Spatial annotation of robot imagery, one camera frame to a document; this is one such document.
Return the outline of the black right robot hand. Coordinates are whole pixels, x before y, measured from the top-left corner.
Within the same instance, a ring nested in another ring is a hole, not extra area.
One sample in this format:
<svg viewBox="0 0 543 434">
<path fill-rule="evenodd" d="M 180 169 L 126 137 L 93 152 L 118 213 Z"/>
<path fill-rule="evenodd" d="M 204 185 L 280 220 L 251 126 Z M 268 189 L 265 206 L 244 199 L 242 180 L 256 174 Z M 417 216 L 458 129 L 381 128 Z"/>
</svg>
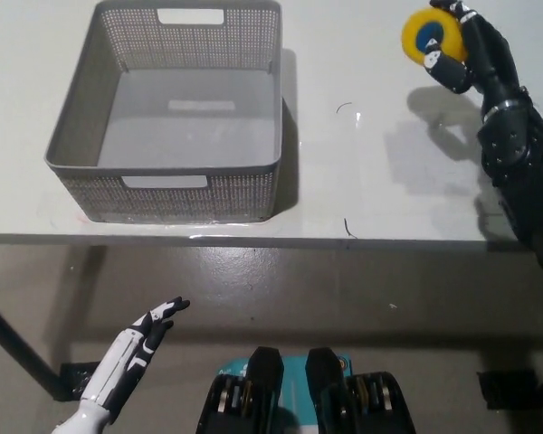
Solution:
<svg viewBox="0 0 543 434">
<path fill-rule="evenodd" d="M 456 19 L 467 52 L 465 61 L 457 61 L 436 39 L 430 39 L 425 46 L 424 69 L 433 79 L 458 95 L 475 88 L 482 95 L 484 121 L 499 111 L 532 104 L 519 83 L 507 39 L 490 22 L 462 1 L 432 1 L 430 6 Z"/>
</svg>

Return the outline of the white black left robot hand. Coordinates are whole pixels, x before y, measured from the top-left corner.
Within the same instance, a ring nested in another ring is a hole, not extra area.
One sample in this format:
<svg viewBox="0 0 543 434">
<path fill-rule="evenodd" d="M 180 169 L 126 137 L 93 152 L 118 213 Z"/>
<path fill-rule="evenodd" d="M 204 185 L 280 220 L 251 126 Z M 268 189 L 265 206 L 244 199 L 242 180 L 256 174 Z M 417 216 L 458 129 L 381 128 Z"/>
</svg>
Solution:
<svg viewBox="0 0 543 434">
<path fill-rule="evenodd" d="M 145 374 L 166 332 L 173 326 L 171 317 L 190 302 L 176 297 L 149 310 L 122 330 L 105 353 L 81 395 L 108 414 L 112 424 Z"/>
</svg>

